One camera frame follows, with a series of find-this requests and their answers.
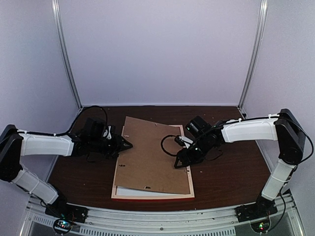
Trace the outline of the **brown backing board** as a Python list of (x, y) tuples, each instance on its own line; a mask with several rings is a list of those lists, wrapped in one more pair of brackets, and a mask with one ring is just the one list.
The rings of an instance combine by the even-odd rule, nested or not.
[(132, 143), (133, 148), (119, 154), (120, 167), (115, 184), (132, 189), (188, 194), (184, 168), (174, 168), (176, 153), (181, 147), (173, 139), (183, 133), (182, 125), (126, 117), (122, 136)]

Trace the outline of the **red wooden picture frame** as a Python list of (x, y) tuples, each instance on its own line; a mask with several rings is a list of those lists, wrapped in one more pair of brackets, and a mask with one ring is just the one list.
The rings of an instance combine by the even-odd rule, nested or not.
[(111, 199), (115, 201), (124, 201), (124, 202), (160, 202), (160, 201), (181, 201), (181, 200), (192, 200), (195, 198), (194, 194), (194, 187), (193, 187), (193, 181), (192, 181), (192, 174), (190, 170), (190, 166), (184, 168), (184, 172), (187, 174), (188, 178), (188, 184), (189, 184), (189, 193), (184, 194), (183, 197), (179, 196), (171, 196), (171, 197), (127, 197), (127, 196), (118, 196), (116, 195), (116, 188), (118, 185), (115, 184), (116, 177), (117, 177), (117, 169), (120, 167), (118, 161), (116, 162), (115, 166), (115, 173), (114, 173), (114, 180), (113, 180), (113, 186), (112, 186), (112, 193), (111, 193)]

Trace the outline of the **red forest photo print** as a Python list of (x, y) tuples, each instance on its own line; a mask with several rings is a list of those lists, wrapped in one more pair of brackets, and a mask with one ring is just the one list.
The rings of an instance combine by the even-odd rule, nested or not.
[(175, 193), (163, 193), (163, 192), (153, 192), (153, 191), (145, 191), (138, 189), (130, 189), (118, 186), (116, 188), (116, 195), (118, 196), (137, 196), (137, 197), (171, 197), (171, 196), (179, 196), (183, 197), (184, 194), (175, 194)]

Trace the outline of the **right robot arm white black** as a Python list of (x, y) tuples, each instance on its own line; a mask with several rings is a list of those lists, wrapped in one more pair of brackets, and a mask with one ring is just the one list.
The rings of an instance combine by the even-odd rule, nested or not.
[(212, 148), (226, 143), (255, 140), (278, 142), (279, 159), (252, 206), (252, 212), (257, 217), (264, 216), (271, 209), (294, 170), (304, 161), (307, 135), (289, 109), (281, 109), (277, 114), (261, 118), (221, 120), (214, 125), (196, 116), (186, 125), (186, 129), (194, 140), (185, 136), (176, 137), (176, 142), (184, 145), (176, 154), (176, 169), (201, 163)]

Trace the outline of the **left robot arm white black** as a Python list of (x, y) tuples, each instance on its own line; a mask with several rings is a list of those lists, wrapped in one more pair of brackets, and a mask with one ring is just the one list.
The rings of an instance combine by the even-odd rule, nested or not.
[(0, 136), (0, 178), (11, 182), (51, 205), (59, 218), (67, 218), (71, 208), (66, 197), (52, 185), (40, 180), (25, 168), (20, 158), (31, 155), (80, 157), (92, 152), (106, 158), (117, 158), (121, 151), (131, 149), (132, 143), (115, 133), (114, 126), (97, 118), (86, 120), (76, 133), (46, 134), (19, 130), (8, 125)]

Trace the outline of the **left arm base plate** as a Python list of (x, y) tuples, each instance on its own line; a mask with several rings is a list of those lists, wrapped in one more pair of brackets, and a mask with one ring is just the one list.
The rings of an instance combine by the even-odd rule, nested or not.
[(45, 214), (71, 222), (85, 223), (88, 209), (65, 203), (54, 203), (52, 205), (47, 204)]

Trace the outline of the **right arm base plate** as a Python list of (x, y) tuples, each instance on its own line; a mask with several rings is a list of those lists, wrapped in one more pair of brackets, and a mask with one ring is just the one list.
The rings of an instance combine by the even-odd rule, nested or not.
[(275, 214), (278, 209), (275, 205), (268, 208), (258, 207), (256, 203), (241, 205), (235, 208), (238, 222), (252, 221), (258, 218), (267, 217), (270, 214)]

